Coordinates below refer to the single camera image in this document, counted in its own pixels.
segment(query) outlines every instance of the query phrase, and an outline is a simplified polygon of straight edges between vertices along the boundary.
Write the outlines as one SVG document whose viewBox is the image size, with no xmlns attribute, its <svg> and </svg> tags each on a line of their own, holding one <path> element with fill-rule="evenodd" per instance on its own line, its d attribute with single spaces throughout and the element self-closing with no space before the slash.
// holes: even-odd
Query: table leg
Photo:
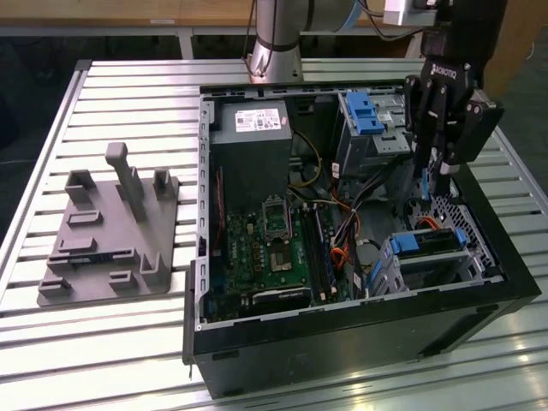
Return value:
<svg viewBox="0 0 548 411">
<path fill-rule="evenodd" d="M 179 46 L 181 47 L 181 55 L 183 60 L 194 60 L 192 51 L 192 28 L 178 27 L 177 37 L 179 37 Z"/>
</svg>

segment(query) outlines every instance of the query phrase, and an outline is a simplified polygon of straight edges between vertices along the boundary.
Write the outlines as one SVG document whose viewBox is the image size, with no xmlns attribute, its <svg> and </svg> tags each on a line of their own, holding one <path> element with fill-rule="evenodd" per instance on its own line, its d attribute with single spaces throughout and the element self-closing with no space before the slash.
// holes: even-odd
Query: floor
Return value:
<svg viewBox="0 0 548 411">
<path fill-rule="evenodd" d="M 348 47 L 352 42 L 336 39 L 305 39 L 304 57 L 353 57 L 361 53 Z M 194 39 L 195 58 L 241 55 L 242 38 Z M 384 48 L 373 43 L 368 56 L 381 57 Z M 3 239 L 27 180 L 33 171 L 58 105 L 78 59 L 177 59 L 175 38 L 94 39 L 0 39 L 0 104 L 9 107 L 19 136 L 0 149 L 0 241 Z M 539 185 L 548 190 L 548 28 L 535 43 L 534 53 L 524 62 L 503 97 L 506 113 L 502 128 Z M 0 147 L 9 137 L 0 124 Z"/>
</svg>

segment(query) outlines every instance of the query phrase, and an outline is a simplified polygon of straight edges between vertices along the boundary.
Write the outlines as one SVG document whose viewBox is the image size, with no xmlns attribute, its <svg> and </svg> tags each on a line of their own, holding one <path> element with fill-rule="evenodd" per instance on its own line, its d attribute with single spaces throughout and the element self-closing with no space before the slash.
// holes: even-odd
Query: ram slot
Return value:
<svg viewBox="0 0 548 411">
<path fill-rule="evenodd" d="M 337 292 L 337 280 L 335 279 L 335 272 L 333 271 L 333 265 L 331 263 L 331 256 L 329 255 L 329 242 L 324 234 L 324 225 L 319 216 L 318 207 L 315 207 L 316 223 L 318 225 L 319 240 L 321 242 L 322 253 L 324 255 L 325 275 L 329 280 L 330 293 L 333 295 Z"/>
<path fill-rule="evenodd" d="M 304 234 L 305 253 L 307 254 L 310 276 L 313 282 L 315 295 L 321 301 L 326 300 L 331 288 L 325 272 L 323 248 L 318 235 L 318 225 L 315 219 L 315 212 L 304 210 L 301 213 L 301 222 Z"/>
</svg>

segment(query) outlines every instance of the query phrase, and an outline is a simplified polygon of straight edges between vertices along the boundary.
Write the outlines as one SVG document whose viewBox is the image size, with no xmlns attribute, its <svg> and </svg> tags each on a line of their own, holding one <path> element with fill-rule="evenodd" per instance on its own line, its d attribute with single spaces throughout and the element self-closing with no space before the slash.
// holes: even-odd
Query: wooden panel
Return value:
<svg viewBox="0 0 548 411">
<path fill-rule="evenodd" d="M 147 26 L 157 20 L 175 25 L 180 5 L 181 0 L 0 0 L 0 24 Z"/>
<path fill-rule="evenodd" d="M 373 11 L 384 10 L 384 0 L 368 0 Z M 182 0 L 180 20 L 183 26 L 232 26 L 247 25 L 251 0 Z M 371 26 L 362 13 L 358 26 Z"/>
<path fill-rule="evenodd" d="M 490 98 L 502 96 L 546 22 L 546 0 L 508 0 L 497 50 L 485 70 L 485 90 Z"/>
</svg>

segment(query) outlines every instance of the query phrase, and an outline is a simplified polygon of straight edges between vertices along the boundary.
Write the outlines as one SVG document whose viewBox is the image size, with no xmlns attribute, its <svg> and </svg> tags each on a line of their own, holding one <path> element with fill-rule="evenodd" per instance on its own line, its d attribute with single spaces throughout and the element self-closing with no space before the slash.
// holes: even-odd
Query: power supply label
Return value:
<svg viewBox="0 0 548 411">
<path fill-rule="evenodd" d="M 280 114 L 277 109 L 240 110 L 235 113 L 236 132 L 280 130 Z"/>
</svg>

